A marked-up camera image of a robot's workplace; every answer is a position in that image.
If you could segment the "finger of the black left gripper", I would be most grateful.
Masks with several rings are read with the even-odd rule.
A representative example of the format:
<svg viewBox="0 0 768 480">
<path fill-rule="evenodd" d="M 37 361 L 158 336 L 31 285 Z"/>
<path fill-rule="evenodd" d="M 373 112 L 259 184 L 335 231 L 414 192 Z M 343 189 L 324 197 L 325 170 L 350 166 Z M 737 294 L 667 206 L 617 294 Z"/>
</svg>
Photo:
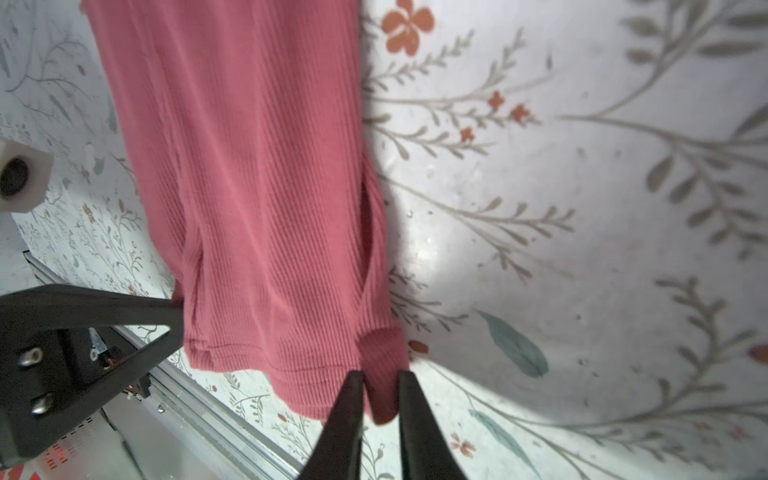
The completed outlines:
<svg viewBox="0 0 768 480">
<path fill-rule="evenodd" d="M 34 459 L 179 350 L 171 300 L 62 284 L 1 298 L 1 465 Z"/>
</svg>

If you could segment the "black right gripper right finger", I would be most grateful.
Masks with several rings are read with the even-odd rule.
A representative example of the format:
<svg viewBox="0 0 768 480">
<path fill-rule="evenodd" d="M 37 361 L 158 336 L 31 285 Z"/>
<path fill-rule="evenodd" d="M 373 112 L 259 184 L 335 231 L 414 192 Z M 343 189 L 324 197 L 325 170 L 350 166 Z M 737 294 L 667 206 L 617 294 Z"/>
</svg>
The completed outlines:
<svg viewBox="0 0 768 480">
<path fill-rule="evenodd" d="M 416 375 L 398 373 L 402 477 L 407 480 L 466 480 L 432 413 Z"/>
</svg>

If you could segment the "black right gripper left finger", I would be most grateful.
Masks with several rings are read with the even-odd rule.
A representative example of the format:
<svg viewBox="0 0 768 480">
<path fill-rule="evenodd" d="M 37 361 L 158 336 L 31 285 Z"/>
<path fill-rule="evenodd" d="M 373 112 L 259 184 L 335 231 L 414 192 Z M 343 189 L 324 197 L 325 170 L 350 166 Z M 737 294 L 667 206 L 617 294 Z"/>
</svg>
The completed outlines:
<svg viewBox="0 0 768 480">
<path fill-rule="evenodd" d="M 298 480 L 358 480 L 364 416 L 364 376 L 350 371 Z"/>
</svg>

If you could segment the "pink tank top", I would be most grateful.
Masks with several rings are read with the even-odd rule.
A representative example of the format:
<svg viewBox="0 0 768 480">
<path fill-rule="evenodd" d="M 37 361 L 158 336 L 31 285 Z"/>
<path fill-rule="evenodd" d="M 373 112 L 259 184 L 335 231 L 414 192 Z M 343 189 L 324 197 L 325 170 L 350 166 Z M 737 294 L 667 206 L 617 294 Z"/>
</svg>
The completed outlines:
<svg viewBox="0 0 768 480">
<path fill-rule="evenodd" d="M 386 211 L 355 1 L 88 1 L 151 240 L 197 370 L 257 370 L 328 416 L 347 373 L 398 411 Z"/>
</svg>

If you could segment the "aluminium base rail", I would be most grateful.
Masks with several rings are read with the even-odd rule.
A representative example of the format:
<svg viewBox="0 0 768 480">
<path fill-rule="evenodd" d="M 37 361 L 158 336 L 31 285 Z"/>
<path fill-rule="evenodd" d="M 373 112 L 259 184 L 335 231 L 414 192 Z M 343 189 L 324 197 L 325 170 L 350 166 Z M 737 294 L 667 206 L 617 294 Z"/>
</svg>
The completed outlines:
<svg viewBox="0 0 768 480">
<path fill-rule="evenodd" d="M 34 271 L 41 286 L 61 284 Z M 29 479 L 295 478 L 295 459 L 172 364 L 179 350 L 43 453 L 2 468 Z"/>
</svg>

